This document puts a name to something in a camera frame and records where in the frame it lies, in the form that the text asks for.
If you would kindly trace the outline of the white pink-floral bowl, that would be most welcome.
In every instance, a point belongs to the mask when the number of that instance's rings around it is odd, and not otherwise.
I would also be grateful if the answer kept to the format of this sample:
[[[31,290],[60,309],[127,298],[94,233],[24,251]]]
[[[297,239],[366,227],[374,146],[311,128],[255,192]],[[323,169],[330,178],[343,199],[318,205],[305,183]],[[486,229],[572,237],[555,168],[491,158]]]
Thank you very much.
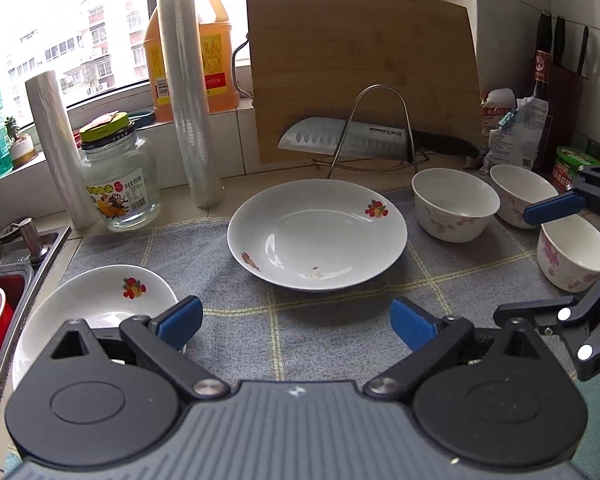
[[[564,292],[584,292],[600,277],[600,231],[585,218],[545,222],[536,260],[544,276]]]

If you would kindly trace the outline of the small potted plant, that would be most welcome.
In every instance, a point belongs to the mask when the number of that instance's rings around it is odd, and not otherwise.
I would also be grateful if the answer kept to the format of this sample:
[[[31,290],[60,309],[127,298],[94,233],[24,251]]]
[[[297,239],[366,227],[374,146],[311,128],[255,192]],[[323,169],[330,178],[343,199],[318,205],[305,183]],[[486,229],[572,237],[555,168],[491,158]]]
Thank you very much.
[[[18,169],[36,156],[36,149],[29,133],[23,133],[15,117],[5,119],[5,128],[9,138],[9,156],[12,168]]]

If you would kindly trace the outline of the white fruit-print plate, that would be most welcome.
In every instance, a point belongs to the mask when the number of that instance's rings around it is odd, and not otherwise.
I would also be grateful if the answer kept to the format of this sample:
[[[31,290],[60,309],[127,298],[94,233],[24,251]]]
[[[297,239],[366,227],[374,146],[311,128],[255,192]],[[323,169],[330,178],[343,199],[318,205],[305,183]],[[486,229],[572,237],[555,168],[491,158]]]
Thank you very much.
[[[227,245],[263,281],[330,292],[376,278],[402,256],[400,210],[362,185],[330,179],[283,183],[252,196],[230,218]]]

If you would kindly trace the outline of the cling film roll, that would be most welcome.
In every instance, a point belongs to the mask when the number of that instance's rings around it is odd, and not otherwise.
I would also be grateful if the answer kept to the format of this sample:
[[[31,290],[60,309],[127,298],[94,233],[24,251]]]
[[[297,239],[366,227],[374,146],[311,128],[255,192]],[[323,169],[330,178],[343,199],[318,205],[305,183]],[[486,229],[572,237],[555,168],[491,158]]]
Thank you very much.
[[[161,47],[178,146],[198,208],[224,200],[214,162],[195,0],[157,0]]]

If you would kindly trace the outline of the large white floral bowl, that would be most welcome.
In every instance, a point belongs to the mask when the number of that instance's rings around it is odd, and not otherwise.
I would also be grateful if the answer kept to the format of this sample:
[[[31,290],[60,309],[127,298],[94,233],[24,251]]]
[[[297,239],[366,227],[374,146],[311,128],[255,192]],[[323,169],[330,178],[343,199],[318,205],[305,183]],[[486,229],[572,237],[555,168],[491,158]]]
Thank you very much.
[[[411,180],[415,214],[431,236],[448,243],[475,240],[501,207],[498,193],[483,180],[460,170],[430,168]]]

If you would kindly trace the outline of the wooden cutting board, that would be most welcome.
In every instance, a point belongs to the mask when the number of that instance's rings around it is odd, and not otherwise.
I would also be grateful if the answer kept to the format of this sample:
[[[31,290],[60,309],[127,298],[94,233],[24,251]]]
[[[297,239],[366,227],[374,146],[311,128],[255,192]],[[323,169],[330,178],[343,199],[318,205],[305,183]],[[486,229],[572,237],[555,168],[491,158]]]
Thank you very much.
[[[442,0],[246,0],[261,162],[309,117],[455,136],[480,146],[468,12]]]

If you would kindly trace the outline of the clear glass jar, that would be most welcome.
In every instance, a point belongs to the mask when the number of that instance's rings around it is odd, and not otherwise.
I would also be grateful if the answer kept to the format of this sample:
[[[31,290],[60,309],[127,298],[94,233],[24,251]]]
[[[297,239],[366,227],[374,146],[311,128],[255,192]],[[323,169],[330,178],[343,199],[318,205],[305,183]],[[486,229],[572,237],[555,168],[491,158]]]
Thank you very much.
[[[112,232],[147,226],[158,216],[157,161],[129,114],[116,110],[79,130],[82,188]]]

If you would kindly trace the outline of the white plastic bag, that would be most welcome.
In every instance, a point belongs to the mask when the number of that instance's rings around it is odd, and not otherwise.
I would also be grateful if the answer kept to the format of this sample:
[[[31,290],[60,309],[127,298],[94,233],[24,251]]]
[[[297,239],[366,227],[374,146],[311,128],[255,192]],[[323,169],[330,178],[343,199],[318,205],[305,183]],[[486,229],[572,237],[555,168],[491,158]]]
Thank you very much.
[[[486,154],[481,172],[496,165],[531,169],[539,153],[548,103],[535,96],[516,99],[509,88],[490,91],[481,103]]]

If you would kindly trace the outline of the green-lid sauce jar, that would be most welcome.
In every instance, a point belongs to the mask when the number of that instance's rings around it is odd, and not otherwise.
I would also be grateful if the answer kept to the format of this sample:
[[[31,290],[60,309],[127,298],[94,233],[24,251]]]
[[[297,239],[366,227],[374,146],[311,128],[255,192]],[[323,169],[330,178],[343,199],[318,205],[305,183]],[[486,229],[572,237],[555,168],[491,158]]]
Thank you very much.
[[[550,175],[550,182],[558,192],[565,192],[567,186],[573,184],[582,166],[598,165],[600,162],[585,152],[560,146],[556,150],[556,160]]]

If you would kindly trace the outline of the steel sink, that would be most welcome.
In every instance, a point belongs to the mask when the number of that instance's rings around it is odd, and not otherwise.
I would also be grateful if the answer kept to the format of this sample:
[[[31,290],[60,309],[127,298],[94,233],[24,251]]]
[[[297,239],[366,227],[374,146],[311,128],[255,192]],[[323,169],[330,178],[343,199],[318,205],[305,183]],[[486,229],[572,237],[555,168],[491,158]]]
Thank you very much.
[[[0,289],[6,296],[6,320],[0,323],[0,405],[24,322],[70,233],[70,226],[41,232],[38,240],[43,250],[37,257],[19,235],[0,243]]]

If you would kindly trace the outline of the white plate with stain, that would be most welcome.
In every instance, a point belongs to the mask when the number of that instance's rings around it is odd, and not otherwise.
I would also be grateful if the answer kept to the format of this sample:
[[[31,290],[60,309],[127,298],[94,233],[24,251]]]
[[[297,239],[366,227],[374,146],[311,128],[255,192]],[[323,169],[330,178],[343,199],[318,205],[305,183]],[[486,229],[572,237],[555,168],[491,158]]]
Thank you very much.
[[[75,276],[54,290],[27,320],[12,360],[12,386],[19,385],[69,318],[83,318],[91,328],[117,327],[132,315],[156,316],[177,302],[171,286],[142,266],[110,264]]]

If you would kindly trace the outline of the orange oil jug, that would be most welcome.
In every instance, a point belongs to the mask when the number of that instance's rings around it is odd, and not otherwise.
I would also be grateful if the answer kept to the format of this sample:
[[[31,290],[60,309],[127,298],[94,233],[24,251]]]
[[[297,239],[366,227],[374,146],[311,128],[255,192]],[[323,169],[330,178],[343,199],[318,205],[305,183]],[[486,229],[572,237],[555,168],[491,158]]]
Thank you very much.
[[[228,112],[239,104],[238,92],[230,74],[233,54],[230,42],[232,26],[221,0],[196,0],[196,9],[203,3],[208,3],[213,13],[213,18],[197,18],[209,112]],[[166,81],[157,10],[153,10],[149,18],[143,48],[156,121],[172,122],[172,102]]]

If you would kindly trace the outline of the steel cleaver knife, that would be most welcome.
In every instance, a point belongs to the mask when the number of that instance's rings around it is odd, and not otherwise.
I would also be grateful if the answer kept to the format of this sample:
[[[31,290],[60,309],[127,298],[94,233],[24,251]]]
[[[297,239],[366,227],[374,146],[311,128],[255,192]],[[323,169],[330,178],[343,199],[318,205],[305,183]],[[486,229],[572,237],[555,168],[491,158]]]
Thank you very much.
[[[296,122],[280,138],[281,150],[333,155],[346,122],[327,117],[310,117]],[[416,150],[476,158],[478,148],[455,136],[440,136],[412,130]],[[409,160],[410,138],[404,129],[351,122],[340,155],[353,158]]]

